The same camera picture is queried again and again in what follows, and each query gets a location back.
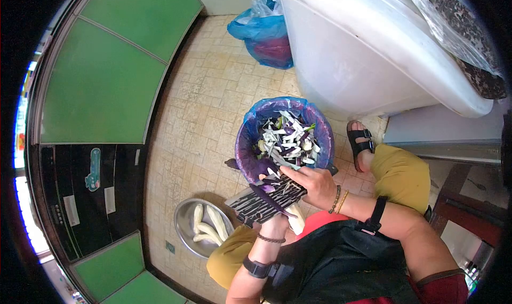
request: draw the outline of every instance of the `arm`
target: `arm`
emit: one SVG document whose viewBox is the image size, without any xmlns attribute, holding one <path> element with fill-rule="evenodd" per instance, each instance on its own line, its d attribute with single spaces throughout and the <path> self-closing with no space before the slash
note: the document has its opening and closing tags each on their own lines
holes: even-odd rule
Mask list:
<svg viewBox="0 0 512 304">
<path fill-rule="evenodd" d="M 264 237 L 281 239 L 285 237 L 288 228 L 288 218 L 277 214 L 265 222 L 259 232 Z M 257 238 L 249 252 L 249 259 L 263 264 L 272 263 L 278 256 L 281 244 L 266 242 Z M 249 275 L 244 266 L 240 267 L 234 276 L 227 292 L 227 304 L 259 304 L 259 297 L 267 279 L 255 278 Z"/>
<path fill-rule="evenodd" d="M 307 167 L 293 171 L 283 166 L 281 171 L 308 190 L 305 202 L 323 210 L 332 207 L 337 188 L 329 171 Z M 349 193 L 340 213 L 364 222 L 371 217 L 375 203 L 374 198 Z M 415 282 L 435 273 L 458 268 L 441 238 L 418 212 L 409 207 L 387 203 L 379 231 L 400 241 L 407 268 Z"/>
</svg>

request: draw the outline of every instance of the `green cabinet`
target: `green cabinet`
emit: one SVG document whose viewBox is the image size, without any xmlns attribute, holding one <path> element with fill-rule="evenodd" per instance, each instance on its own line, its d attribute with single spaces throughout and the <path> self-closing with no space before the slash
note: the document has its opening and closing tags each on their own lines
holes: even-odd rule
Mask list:
<svg viewBox="0 0 512 304">
<path fill-rule="evenodd" d="M 80 14 L 169 62 L 200 9 L 199 0 L 90 0 Z"/>
<path fill-rule="evenodd" d="M 144 271 L 102 304 L 185 304 L 186 298 Z"/>
<path fill-rule="evenodd" d="M 77 19 L 52 70 L 42 143 L 142 143 L 165 64 Z"/>
<path fill-rule="evenodd" d="M 140 234 L 133 234 L 73 264 L 96 301 L 102 301 L 144 271 Z"/>
<path fill-rule="evenodd" d="M 88 0 L 69 15 L 48 64 L 39 142 L 145 143 L 160 83 L 201 8 L 199 0 Z"/>
</svg>

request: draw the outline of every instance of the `stainless steel bowl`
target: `stainless steel bowl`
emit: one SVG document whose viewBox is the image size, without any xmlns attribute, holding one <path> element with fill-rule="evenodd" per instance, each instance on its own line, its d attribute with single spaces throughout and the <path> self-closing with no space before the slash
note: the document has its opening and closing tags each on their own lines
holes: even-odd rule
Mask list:
<svg viewBox="0 0 512 304">
<path fill-rule="evenodd" d="M 176 206 L 176 210 L 174 211 L 174 227 L 176 228 L 176 233 L 178 233 L 181 241 L 183 244 L 185 244 L 185 246 L 187 246 L 189 250 L 191 250 L 196 255 L 208 258 L 214 249 L 218 248 L 219 246 L 213 242 L 194 242 L 192 240 L 195 235 L 193 230 L 194 209 L 198 203 L 201 203 L 204 207 L 202 222 L 212 226 L 215 229 L 214 222 L 212 222 L 210 216 L 208 215 L 208 211 L 206 211 L 206 205 L 210 205 L 221 214 L 224 225 L 226 225 L 226 231 L 228 235 L 233 233 L 234 228 L 233 224 L 231 224 L 229 218 L 226 216 L 226 214 L 224 214 L 224 212 L 222 212 L 217 206 L 208 201 L 205 201 L 204 199 L 190 198 L 182 201 L 178 206 Z"/>
</svg>

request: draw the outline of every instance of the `black cabinet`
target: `black cabinet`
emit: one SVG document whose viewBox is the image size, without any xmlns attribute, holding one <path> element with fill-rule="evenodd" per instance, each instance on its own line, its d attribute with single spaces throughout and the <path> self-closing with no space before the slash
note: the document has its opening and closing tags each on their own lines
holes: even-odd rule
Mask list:
<svg viewBox="0 0 512 304">
<path fill-rule="evenodd" d="M 52 224 L 70 261 L 138 230 L 143 145 L 41 147 L 43 189 Z"/>
</svg>

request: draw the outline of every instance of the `plastic bag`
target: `plastic bag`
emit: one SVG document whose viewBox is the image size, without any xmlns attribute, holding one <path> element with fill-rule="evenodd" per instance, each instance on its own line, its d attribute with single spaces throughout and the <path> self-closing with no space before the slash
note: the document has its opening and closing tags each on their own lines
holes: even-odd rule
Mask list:
<svg viewBox="0 0 512 304">
<path fill-rule="evenodd" d="M 228 24 L 227 31 L 243 40 L 260 64 L 283 70 L 293 67 L 281 1 L 253 0 L 251 6 Z"/>
<path fill-rule="evenodd" d="M 306 123 L 316 124 L 314 136 L 320 147 L 320 153 L 318 153 L 317 162 L 310 167 L 326 168 L 334 161 L 334 135 L 331 125 L 314 103 L 288 96 L 263 99 L 255 103 L 245 114 L 234 146 L 237 165 L 249 183 L 254 184 L 259 180 L 259 174 L 256 171 L 259 160 L 253 150 L 253 145 L 258 142 L 258 130 L 269 117 L 279 117 L 279 110 L 290 111 L 296 116 L 302 115 Z"/>
<path fill-rule="evenodd" d="M 489 37 L 464 0 L 412 0 L 432 34 L 451 54 L 493 75 L 503 77 Z"/>
</svg>

